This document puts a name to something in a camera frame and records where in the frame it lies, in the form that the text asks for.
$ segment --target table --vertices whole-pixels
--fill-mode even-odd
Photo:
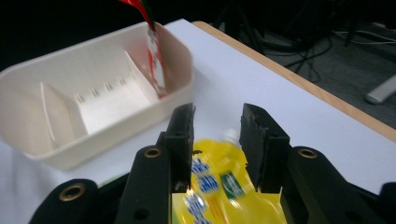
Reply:
[[[195,139],[221,139],[228,129],[239,129],[243,103],[250,103],[272,115],[292,146],[324,153],[347,181],[378,193],[383,183],[396,180],[396,134],[390,127],[205,23],[180,20],[166,27],[194,58]],[[167,123],[67,171],[31,161],[0,141],[2,223],[28,222],[64,181],[89,178],[101,185],[129,172],[136,151],[154,144]]]

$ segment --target cable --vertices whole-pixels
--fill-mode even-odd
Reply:
[[[335,31],[332,31],[335,35],[338,35],[338,36],[340,36],[341,38],[343,38],[343,39],[347,39],[345,36],[343,36],[343,35],[340,35],[340,34],[338,34],[337,32],[335,32]],[[396,44],[396,40],[395,41],[385,41],[385,42],[358,42],[358,41],[350,41],[351,43],[354,43],[354,44],[360,44],[360,45],[385,45],[385,44],[387,44],[387,45],[394,45],[394,44]]]
[[[338,34],[346,34],[346,33],[349,33],[349,31],[333,31],[333,32],[334,32],[334,33],[338,33]],[[381,39],[385,39],[385,40],[395,41],[395,42],[396,42],[396,39],[387,38],[387,37],[385,37],[385,36],[378,35],[378,34],[375,34],[375,33],[372,33],[372,32],[368,32],[368,31],[355,31],[355,33],[373,35],[373,36],[376,36],[376,37],[381,38]]]
[[[323,50],[322,52],[317,53],[317,54],[314,54],[314,55],[311,55],[311,56],[309,56],[309,57],[306,57],[306,58],[301,59],[301,60],[299,60],[299,61],[296,61],[296,62],[294,62],[294,63],[286,64],[286,65],[284,65],[284,67],[288,68],[288,67],[294,66],[294,65],[297,64],[297,63],[301,63],[301,62],[304,62],[304,61],[306,61],[306,60],[313,59],[313,58],[316,58],[316,57],[318,57],[318,56],[320,56],[320,55],[323,55],[323,54],[327,53],[327,52],[332,48],[332,40],[331,40],[328,36],[327,36],[327,40],[329,41],[329,45],[328,45],[328,47],[327,47],[325,50]]]

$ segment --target white object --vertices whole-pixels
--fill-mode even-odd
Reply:
[[[366,100],[373,104],[379,105],[384,103],[393,93],[396,92],[396,75],[377,86],[375,89],[366,94]]]
[[[1,139],[67,169],[189,103],[189,50],[158,25],[169,92],[159,99],[148,79],[147,32],[142,22],[3,71]]]

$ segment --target plastic packaging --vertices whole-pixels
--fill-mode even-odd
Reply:
[[[233,143],[196,142],[191,189],[173,195],[173,223],[287,223],[280,194],[256,192],[246,164]]]

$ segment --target wooden table edge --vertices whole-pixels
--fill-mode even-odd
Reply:
[[[276,72],[280,76],[284,77],[288,81],[294,83],[305,91],[310,92],[314,96],[318,97],[320,100],[326,102],[327,104],[337,108],[338,110],[344,112],[348,116],[357,120],[358,122],[364,124],[365,126],[371,128],[372,130],[380,133],[389,140],[396,142],[396,130],[388,126],[387,124],[371,117],[370,115],[364,113],[353,105],[341,100],[340,98],[334,96],[333,94],[323,90],[322,88],[316,86],[315,84],[305,80],[304,78],[291,72],[289,69],[283,67],[282,65],[275,63],[269,58],[263,56],[259,52],[249,48],[248,46],[242,44],[241,42],[231,38],[230,36],[224,34],[218,29],[212,27],[203,21],[195,21],[192,24],[200,28],[201,30],[213,35],[215,38],[221,40],[230,47],[240,51],[241,53],[247,55],[252,60],[264,65],[265,67]]]

